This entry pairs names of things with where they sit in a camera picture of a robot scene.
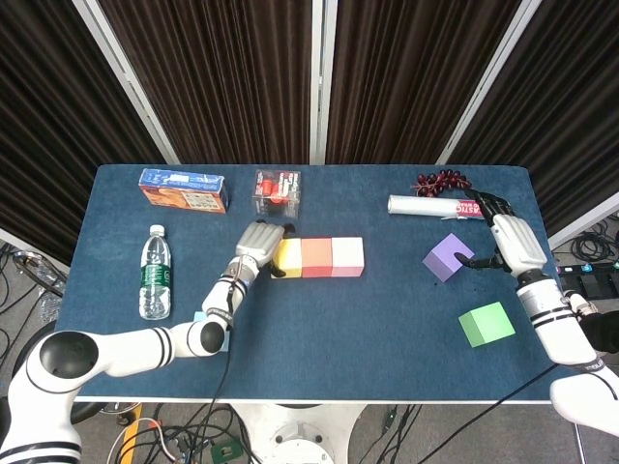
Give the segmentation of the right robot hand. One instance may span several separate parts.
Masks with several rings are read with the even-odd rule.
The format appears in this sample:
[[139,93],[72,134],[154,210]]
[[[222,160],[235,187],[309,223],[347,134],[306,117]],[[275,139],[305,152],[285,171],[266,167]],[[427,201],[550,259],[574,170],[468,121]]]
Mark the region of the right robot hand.
[[502,269],[518,281],[540,276],[547,262],[544,250],[529,224],[518,217],[512,205],[504,198],[472,188],[464,190],[474,200],[495,240],[494,254],[489,258],[467,258],[460,252],[454,257],[470,269]]

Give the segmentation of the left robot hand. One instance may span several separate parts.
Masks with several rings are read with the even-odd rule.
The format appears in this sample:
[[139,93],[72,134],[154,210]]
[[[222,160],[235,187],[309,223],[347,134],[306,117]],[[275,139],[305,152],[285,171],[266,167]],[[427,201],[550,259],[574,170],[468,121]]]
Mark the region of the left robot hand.
[[251,222],[236,246],[237,268],[254,266],[260,271],[267,267],[272,276],[286,276],[273,259],[282,239],[295,231],[292,223],[277,225],[264,219]]

